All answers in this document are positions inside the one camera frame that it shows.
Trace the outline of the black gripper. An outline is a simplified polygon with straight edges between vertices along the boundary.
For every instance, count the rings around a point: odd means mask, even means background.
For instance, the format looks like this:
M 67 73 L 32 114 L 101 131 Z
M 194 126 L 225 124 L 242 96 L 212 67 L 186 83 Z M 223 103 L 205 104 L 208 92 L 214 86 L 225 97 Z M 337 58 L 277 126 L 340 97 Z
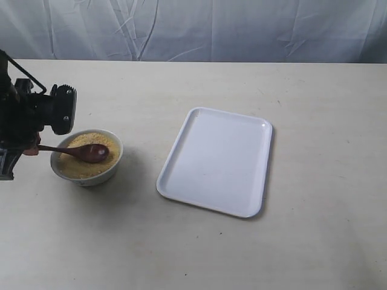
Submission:
M 22 72 L 27 78 L 21 80 L 18 89 L 8 74 L 8 64 Z M 27 70 L 1 51 L 1 180 L 12 181 L 13 169 L 21 155 L 36 156 L 39 153 L 43 127 L 33 120 L 32 108 L 27 95 L 35 83 L 45 93 L 45 86 Z

